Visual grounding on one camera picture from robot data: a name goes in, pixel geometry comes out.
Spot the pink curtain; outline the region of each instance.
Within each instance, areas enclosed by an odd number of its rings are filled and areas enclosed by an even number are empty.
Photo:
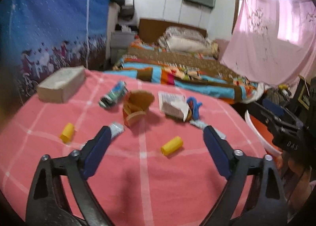
[[[251,81],[294,84],[316,76],[316,9],[311,0],[243,0],[221,63]]]

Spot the cardboard box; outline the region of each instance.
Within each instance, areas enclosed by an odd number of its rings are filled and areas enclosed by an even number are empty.
[[[61,68],[38,85],[39,99],[65,103],[78,91],[85,79],[84,66]]]

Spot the candy wrapper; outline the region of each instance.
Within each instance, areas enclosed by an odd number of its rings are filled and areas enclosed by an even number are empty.
[[[99,105],[109,109],[116,105],[127,93],[126,83],[119,81],[111,91],[100,98]]]
[[[124,126],[114,122],[111,125],[109,125],[109,128],[111,130],[111,139],[113,140],[116,136],[124,132]]]

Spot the blue gripper pad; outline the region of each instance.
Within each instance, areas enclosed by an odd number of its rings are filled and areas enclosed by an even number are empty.
[[[275,114],[276,116],[282,116],[284,115],[284,110],[281,106],[273,103],[271,100],[268,100],[268,99],[264,99],[262,100],[262,105],[270,110],[273,114]]]
[[[84,160],[82,176],[85,180],[93,176],[111,143],[111,130],[109,127],[102,127],[97,136],[91,140],[94,142],[90,153]]]
[[[222,147],[219,145],[219,141],[221,141],[221,139],[212,126],[208,126],[204,129],[203,139],[219,174],[228,180],[232,174],[229,168],[229,159]]]

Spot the striped blanket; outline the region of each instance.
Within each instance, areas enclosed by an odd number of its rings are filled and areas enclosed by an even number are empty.
[[[251,98],[257,91],[257,83],[237,76],[229,69],[221,70],[223,65],[217,61],[218,70],[209,70],[192,63],[172,63],[133,55],[125,55],[114,66],[112,74],[120,74],[142,81],[174,85],[201,94],[216,97],[233,104]]]

